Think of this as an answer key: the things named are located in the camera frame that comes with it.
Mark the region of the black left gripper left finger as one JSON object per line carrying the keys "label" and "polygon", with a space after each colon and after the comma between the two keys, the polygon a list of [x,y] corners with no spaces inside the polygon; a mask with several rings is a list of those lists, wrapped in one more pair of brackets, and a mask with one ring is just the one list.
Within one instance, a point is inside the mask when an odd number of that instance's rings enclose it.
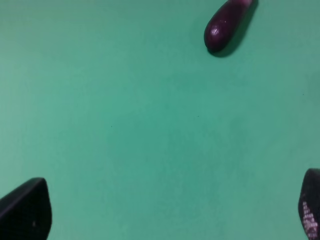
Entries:
{"label": "black left gripper left finger", "polygon": [[2,240],[47,240],[52,206],[47,181],[34,177],[0,199]]}

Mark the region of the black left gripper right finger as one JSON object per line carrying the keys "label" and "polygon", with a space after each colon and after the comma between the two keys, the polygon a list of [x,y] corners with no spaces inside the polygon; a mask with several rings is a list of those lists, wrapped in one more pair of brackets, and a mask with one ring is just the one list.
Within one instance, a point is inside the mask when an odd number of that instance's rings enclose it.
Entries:
{"label": "black left gripper right finger", "polygon": [[303,178],[298,214],[309,240],[320,239],[320,169],[309,168]]}

